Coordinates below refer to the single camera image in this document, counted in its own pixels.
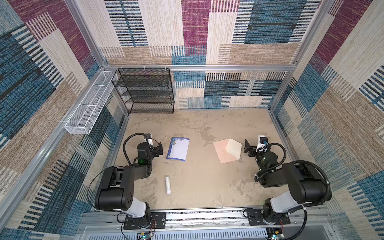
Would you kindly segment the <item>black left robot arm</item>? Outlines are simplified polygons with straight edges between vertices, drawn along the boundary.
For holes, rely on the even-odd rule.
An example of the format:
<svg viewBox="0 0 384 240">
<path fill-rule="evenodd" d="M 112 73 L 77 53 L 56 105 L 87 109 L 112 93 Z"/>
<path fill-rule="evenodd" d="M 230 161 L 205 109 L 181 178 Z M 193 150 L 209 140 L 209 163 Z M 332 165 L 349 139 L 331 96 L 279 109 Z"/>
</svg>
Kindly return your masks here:
<svg viewBox="0 0 384 240">
<path fill-rule="evenodd" d="M 156 219 L 151 214 L 148 203 L 134 197 L 135 181 L 148 178 L 153 170 L 152 162 L 163 154 L 163 146 L 156 147 L 148 143 L 137 146 L 137 162 L 121 167 L 109 167 L 103 171 L 99 188 L 96 192 L 95 209 L 124 214 L 124 229 L 148 229 Z"/>
</svg>

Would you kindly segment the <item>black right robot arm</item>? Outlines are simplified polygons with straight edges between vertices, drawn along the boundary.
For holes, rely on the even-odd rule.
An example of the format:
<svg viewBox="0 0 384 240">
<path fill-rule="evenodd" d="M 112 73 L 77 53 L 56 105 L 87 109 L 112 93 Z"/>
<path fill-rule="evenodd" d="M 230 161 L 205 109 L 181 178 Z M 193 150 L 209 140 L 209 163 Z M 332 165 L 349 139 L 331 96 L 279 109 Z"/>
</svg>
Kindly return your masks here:
<svg viewBox="0 0 384 240">
<path fill-rule="evenodd" d="M 265 136 L 259 137 L 256 146 L 248 141 L 244 141 L 244 144 L 244 153 L 255 158 L 259 167 L 255 182 L 264 188 L 288 187 L 281 195 L 267 199 L 261 210 L 248 210 L 250 224 L 256 221 L 264 225 L 288 224 L 290 213 L 331 200 L 330 180 L 316 164 L 302 160 L 286 163 L 285 147 L 279 143 L 269 143 Z"/>
</svg>

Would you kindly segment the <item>white glue stick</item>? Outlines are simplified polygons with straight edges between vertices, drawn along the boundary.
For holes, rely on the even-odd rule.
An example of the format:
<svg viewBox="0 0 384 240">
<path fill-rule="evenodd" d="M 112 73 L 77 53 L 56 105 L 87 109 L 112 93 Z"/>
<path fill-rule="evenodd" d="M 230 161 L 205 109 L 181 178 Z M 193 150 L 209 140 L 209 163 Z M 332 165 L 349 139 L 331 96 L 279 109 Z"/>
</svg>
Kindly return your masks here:
<svg viewBox="0 0 384 240">
<path fill-rule="evenodd" d="M 165 184 L 166 184 L 166 194 L 170 195 L 171 194 L 171 182 L 170 182 L 170 177 L 165 176 Z"/>
</svg>

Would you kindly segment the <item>pink envelope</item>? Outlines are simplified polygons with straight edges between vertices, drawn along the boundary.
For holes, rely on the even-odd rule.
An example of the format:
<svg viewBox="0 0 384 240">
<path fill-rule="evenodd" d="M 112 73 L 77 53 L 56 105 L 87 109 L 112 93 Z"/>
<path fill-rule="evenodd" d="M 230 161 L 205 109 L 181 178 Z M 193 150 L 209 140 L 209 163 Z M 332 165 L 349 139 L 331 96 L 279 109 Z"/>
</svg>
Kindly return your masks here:
<svg viewBox="0 0 384 240">
<path fill-rule="evenodd" d="M 233 139 L 214 142 L 214 147 L 221 164 L 238 161 L 241 157 L 242 144 Z"/>
</svg>

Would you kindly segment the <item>blue floral letter paper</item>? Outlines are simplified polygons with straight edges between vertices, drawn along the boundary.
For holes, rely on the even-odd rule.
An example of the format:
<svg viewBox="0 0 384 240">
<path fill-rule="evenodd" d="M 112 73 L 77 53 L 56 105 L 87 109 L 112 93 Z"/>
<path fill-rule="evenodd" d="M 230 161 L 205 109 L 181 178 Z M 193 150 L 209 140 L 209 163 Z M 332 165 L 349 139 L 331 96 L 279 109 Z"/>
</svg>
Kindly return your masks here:
<svg viewBox="0 0 384 240">
<path fill-rule="evenodd" d="M 183 137 L 172 137 L 167 159 L 186 161 L 190 139 Z"/>
</svg>

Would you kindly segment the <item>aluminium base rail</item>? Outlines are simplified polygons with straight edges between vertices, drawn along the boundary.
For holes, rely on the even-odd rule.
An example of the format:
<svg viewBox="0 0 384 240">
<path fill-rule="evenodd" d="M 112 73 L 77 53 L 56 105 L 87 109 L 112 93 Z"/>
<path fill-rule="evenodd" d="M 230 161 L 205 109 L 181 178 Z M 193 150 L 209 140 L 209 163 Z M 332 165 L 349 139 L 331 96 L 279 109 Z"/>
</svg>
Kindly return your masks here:
<svg viewBox="0 0 384 240">
<path fill-rule="evenodd" d="M 266 225 L 250 219 L 257 207 L 153 210 L 147 228 L 128 227 L 125 216 L 112 212 L 85 213 L 76 232 L 77 240 L 283 240 L 306 226 L 299 240 L 340 240 L 324 206 L 286 214 L 283 220 Z"/>
</svg>

